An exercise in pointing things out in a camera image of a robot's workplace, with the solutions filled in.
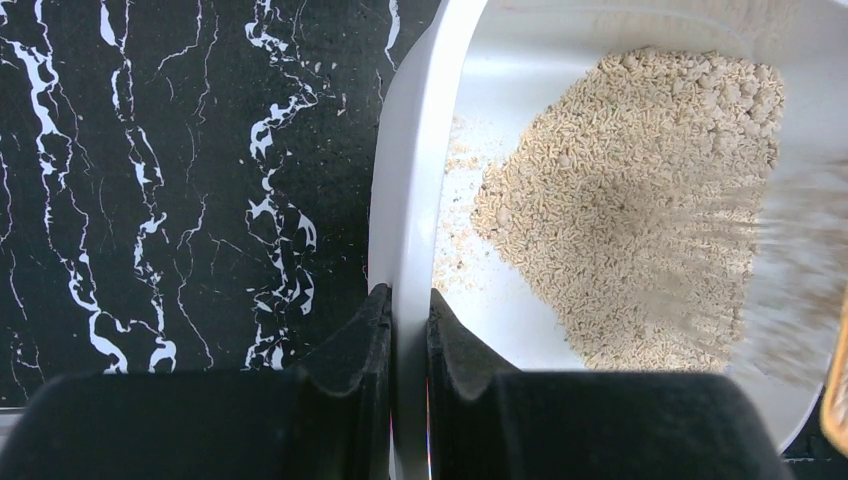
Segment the white plastic litter box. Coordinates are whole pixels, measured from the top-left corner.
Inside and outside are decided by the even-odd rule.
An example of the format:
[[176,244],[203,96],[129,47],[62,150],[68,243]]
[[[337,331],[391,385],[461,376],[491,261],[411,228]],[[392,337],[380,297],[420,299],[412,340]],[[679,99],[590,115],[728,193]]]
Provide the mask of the white plastic litter box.
[[462,261],[442,294],[513,365],[574,370],[554,311],[471,227],[480,167],[602,56],[644,46],[717,51],[775,66],[786,86],[780,178],[847,155],[843,1],[444,1],[385,98],[369,220],[368,283],[392,289],[396,479],[425,479],[425,324],[435,267]]

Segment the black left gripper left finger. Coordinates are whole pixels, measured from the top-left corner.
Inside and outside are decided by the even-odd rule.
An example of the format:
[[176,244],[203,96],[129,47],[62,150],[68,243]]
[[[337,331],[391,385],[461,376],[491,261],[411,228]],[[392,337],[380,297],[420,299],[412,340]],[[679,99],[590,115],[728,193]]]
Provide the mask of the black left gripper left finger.
[[391,292],[284,370],[65,376],[1,452],[5,479],[385,479]]

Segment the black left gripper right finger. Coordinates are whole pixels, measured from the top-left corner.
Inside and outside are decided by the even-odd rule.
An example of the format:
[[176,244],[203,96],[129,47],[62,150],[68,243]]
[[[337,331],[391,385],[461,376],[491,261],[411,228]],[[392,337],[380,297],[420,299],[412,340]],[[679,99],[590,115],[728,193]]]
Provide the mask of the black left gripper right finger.
[[436,479],[788,479],[752,403],[703,373],[522,371],[438,292],[427,322]]

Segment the yellow slotted litter scoop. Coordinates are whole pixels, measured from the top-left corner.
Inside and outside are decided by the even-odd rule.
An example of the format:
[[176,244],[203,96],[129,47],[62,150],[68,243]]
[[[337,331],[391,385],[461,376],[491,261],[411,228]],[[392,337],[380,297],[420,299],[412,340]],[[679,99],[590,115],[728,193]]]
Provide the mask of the yellow slotted litter scoop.
[[824,436],[847,456],[847,315],[840,320],[830,370],[824,385],[819,423]]

